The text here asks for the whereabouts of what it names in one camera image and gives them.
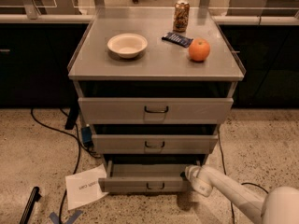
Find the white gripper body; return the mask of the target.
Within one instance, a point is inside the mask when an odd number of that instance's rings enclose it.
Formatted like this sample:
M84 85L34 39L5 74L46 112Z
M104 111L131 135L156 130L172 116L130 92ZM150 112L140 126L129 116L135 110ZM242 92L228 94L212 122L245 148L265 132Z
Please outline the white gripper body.
M222 189L221 172L208 165L187 166L185 176L192 188L204 197L208 197L214 188Z

